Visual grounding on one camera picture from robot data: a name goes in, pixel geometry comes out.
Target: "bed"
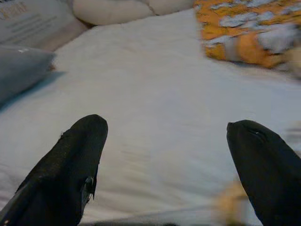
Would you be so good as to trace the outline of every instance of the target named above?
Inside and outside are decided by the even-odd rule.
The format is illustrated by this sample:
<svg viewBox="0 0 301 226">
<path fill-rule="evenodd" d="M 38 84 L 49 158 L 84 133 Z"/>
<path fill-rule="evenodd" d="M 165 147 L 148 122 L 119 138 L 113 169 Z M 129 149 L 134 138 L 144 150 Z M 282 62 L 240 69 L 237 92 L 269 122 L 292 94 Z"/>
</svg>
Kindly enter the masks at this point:
<svg viewBox="0 0 301 226">
<path fill-rule="evenodd" d="M 192 9 L 96 26 L 56 53 L 56 70 L 0 111 L 0 208 L 63 131 L 96 113 L 109 134 L 83 223 L 163 212 L 210 223 L 236 177 L 227 123 L 255 120 L 284 139 L 300 124 L 299 83 L 206 58 Z"/>
</svg>

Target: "white bedsheet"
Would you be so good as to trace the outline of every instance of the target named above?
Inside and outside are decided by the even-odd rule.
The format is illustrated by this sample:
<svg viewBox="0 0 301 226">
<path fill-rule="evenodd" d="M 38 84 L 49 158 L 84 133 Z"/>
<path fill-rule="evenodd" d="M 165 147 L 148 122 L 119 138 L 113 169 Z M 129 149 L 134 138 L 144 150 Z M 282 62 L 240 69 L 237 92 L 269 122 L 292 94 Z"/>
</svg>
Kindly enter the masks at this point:
<svg viewBox="0 0 301 226">
<path fill-rule="evenodd" d="M 203 56 L 192 10 L 95 27 L 57 54 L 57 72 L 0 111 L 0 208 L 88 114 L 104 117 L 109 135 L 83 221 L 210 208 L 236 175 L 229 121 L 285 135 L 300 120 L 300 85 Z"/>
</svg>

